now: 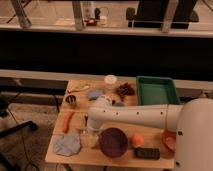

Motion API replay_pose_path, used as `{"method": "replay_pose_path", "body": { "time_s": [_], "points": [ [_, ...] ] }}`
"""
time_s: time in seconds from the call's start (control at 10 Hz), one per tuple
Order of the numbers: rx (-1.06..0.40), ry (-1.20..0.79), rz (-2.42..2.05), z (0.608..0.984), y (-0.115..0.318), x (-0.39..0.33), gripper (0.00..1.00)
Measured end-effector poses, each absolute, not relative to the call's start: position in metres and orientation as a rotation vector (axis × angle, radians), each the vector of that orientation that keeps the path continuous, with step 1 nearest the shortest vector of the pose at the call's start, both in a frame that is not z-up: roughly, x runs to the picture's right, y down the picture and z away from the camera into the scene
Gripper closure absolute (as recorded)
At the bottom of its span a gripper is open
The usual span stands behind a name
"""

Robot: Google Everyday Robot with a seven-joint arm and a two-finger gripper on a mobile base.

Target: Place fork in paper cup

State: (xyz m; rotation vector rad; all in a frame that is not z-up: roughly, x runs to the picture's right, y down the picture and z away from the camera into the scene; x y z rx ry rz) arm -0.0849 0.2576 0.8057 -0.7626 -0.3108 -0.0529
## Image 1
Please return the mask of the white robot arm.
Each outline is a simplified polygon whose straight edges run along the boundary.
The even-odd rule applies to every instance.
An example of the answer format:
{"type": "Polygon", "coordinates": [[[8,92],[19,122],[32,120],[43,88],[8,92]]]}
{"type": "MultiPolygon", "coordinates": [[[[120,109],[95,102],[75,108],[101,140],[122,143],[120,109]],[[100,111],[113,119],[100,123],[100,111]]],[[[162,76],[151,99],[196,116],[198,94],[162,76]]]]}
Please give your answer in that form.
{"type": "Polygon", "coordinates": [[[213,171],[213,99],[125,107],[112,106],[111,102],[102,95],[88,109],[90,131],[98,131],[105,122],[166,129],[176,133],[174,171],[213,171]]]}

